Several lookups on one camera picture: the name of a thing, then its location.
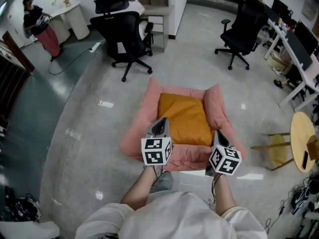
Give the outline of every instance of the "gray concrete floor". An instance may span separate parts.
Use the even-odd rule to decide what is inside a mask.
[[[102,40],[102,36],[96,30],[92,30],[83,41],[78,41],[72,34],[64,43],[64,53],[52,62],[51,72],[60,72],[99,40]],[[52,76],[47,71],[51,57],[39,42],[22,51],[35,70],[15,101],[7,134],[2,139],[0,174],[3,183],[0,195],[4,196],[3,185],[9,185],[17,197],[30,193],[38,199],[43,167],[54,130],[75,84],[94,54],[87,51],[65,72]],[[1,197],[1,208],[3,205],[4,197]]]
[[[290,89],[274,86],[273,80],[278,77],[263,59],[266,49],[262,46],[246,56],[250,71],[237,58],[233,70],[227,69],[230,54],[214,54],[215,48],[223,47],[220,22],[225,18],[233,22],[235,15],[186,5],[177,39],[169,41],[165,53],[142,60],[152,66],[152,76],[162,85],[197,89],[221,85],[229,120],[247,150],[247,159],[236,175],[229,177],[233,195],[239,206],[249,208],[265,224],[267,218],[277,218],[281,200],[308,175],[300,173],[294,164],[271,172],[267,152],[251,151],[250,146],[267,144],[267,133],[289,131],[293,106],[300,100],[278,107]],[[134,64],[127,82],[122,83],[125,65],[112,68],[110,63],[103,46],[68,99],[46,159],[41,207],[66,239],[73,238],[76,228],[94,211],[120,201],[143,168],[142,163],[121,153],[119,144],[150,76],[145,68]],[[102,107],[99,101],[114,106]],[[210,178],[184,173],[173,176],[176,190],[193,191],[205,200],[212,198]],[[96,197],[100,192],[102,199]],[[293,216],[290,210],[287,202],[270,238],[291,237],[299,230],[302,212]]]

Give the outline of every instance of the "pink pet bed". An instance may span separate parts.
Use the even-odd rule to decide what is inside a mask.
[[[224,108],[224,100],[218,84],[208,90],[196,90],[182,87],[161,86],[154,78],[150,78],[142,104],[134,117],[131,128],[124,135],[120,148],[129,157],[143,162],[141,138],[145,136],[147,127],[158,119],[158,106],[161,93],[191,96],[203,100],[208,125],[212,132],[219,129],[232,142],[237,150],[246,158],[246,151],[237,140]],[[200,145],[174,144],[165,170],[193,171],[203,170],[207,166],[211,148]]]

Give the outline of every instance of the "black office chair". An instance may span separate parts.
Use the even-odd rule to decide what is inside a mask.
[[[95,12],[103,16],[90,19],[91,24],[103,35],[108,44],[107,52],[114,58],[112,66],[118,63],[128,63],[122,82],[126,81],[126,75],[131,65],[136,62],[146,68],[151,74],[152,68],[139,60],[144,55],[152,56],[151,31],[153,23],[148,23],[145,29],[147,33],[144,40],[139,33],[140,15],[135,11],[111,14],[111,12],[126,9],[129,6],[127,0],[95,0]],[[122,43],[126,53],[118,53],[118,43]]]
[[[232,70],[234,57],[239,57],[247,66],[248,62],[240,55],[248,55],[251,51],[255,51],[257,46],[261,43],[261,39],[257,38],[259,30],[268,21],[265,14],[264,4],[259,0],[245,0],[240,8],[232,28],[227,30],[227,24],[230,22],[224,19],[221,23],[224,24],[224,32],[220,38],[225,42],[225,47],[229,49],[215,49],[215,54],[219,51],[228,52],[232,54],[231,62],[228,67]]]

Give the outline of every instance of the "pink skirt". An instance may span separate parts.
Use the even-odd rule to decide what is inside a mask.
[[[59,41],[52,27],[48,26],[41,34],[35,35],[52,57],[59,55]]]

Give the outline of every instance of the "round wooden table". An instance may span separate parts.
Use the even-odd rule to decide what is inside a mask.
[[[251,147],[251,149],[265,149],[265,148],[270,149],[274,147],[290,145],[293,158],[288,160],[284,164],[272,169],[272,171],[275,171],[281,167],[284,167],[294,161],[299,171],[301,171],[302,173],[308,173],[311,170],[312,166],[314,165],[315,160],[310,160],[310,157],[308,155],[306,168],[303,169],[304,155],[305,155],[305,151],[308,152],[307,143],[316,140],[315,129],[314,129],[313,123],[308,118],[308,116],[303,112],[295,113],[290,124],[290,132],[277,133],[277,134],[289,135],[290,141],[279,143],[279,144],[273,144],[273,145],[254,146],[254,147]]]

